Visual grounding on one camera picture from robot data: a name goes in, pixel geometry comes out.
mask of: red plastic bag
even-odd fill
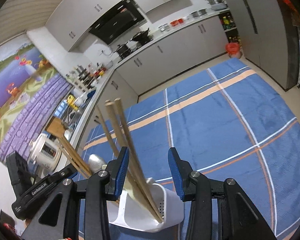
[[[235,55],[240,51],[240,45],[238,43],[235,43],[235,42],[228,43],[226,45],[226,51],[230,55]]]

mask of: ceiling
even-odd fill
[[[62,0],[7,0],[0,9],[0,43],[44,26]]]

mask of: yellow item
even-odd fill
[[[76,98],[73,95],[69,95],[67,98],[67,104],[77,111],[79,108],[74,104],[75,99]]]

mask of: blue gripper pad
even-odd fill
[[[181,177],[179,168],[177,166],[177,163],[176,163],[176,160],[175,160],[175,157],[174,157],[174,154],[173,154],[174,151],[177,153],[175,148],[170,148],[169,149],[169,151],[168,151],[168,163],[169,163],[170,172],[171,172],[171,175],[172,175],[174,187],[176,188],[177,195],[183,201],[184,197],[185,197],[185,192],[183,191],[182,177]]]
[[[129,164],[129,149],[126,148],[126,150],[124,152],[124,156],[122,158],[121,166],[117,173],[117,177],[115,178],[114,196],[116,198],[118,198],[122,193],[124,180],[126,178],[126,174],[127,174],[127,170],[128,170],[128,164]]]

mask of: black clamp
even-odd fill
[[[23,232],[24,240],[78,239],[81,199],[85,199],[85,240],[110,240],[106,201],[121,195],[129,163],[129,150],[122,147],[116,160],[89,179],[64,179],[35,214]]]
[[[218,200],[219,240],[276,240],[269,225],[239,184],[208,179],[180,159],[175,148],[168,162],[176,192],[183,202],[191,201],[186,240],[211,240],[212,198]]]

